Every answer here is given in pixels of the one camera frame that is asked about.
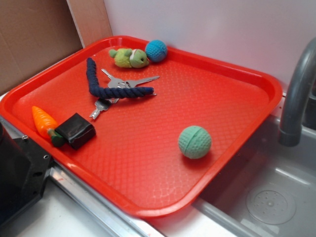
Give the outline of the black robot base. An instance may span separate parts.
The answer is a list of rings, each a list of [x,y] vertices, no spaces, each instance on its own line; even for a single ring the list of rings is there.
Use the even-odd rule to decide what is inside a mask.
[[[31,138],[11,138],[0,126],[0,225],[38,202],[52,156]]]

